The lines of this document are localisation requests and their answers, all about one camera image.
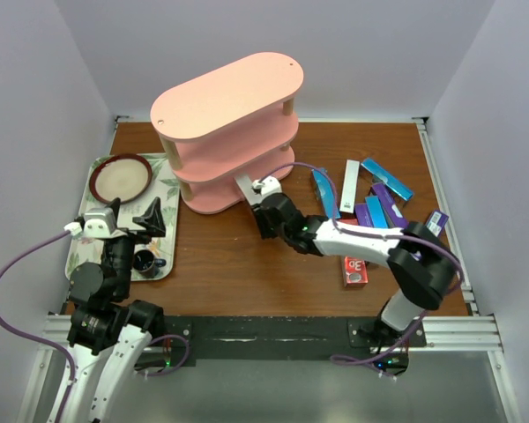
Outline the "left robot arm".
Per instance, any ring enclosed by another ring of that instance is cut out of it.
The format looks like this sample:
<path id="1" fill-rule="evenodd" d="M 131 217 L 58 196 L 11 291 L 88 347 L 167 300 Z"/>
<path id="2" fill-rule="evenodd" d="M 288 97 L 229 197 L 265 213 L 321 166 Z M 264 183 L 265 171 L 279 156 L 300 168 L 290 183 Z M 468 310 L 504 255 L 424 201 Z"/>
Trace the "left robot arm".
<path id="1" fill-rule="evenodd" d="M 135 247 L 166 235 L 158 197 L 136 228 L 117 225 L 120 199 L 91 209 L 65 226 L 71 237 L 100 240 L 99 263 L 85 262 L 70 275 L 71 315 L 64 381 L 49 415 L 52 422 L 104 422 L 115 396 L 134 372 L 143 349 L 164 331 L 160 307 L 145 301 L 129 306 Z"/>

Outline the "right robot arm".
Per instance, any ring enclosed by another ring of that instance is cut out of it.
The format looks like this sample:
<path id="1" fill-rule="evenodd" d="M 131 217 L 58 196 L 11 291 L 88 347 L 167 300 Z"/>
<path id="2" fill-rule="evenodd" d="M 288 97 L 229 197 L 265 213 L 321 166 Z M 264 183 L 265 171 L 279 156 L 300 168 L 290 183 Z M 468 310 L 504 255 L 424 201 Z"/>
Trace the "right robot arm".
<path id="1" fill-rule="evenodd" d="M 303 255 L 348 256 L 389 269 L 398 291 L 376 318 L 380 334 L 402 335 L 424 312 L 439 309 L 460 273 L 458 259 L 420 223 L 373 228 L 305 216 L 283 193 L 251 201 L 250 208 L 264 239 L 280 238 Z"/>

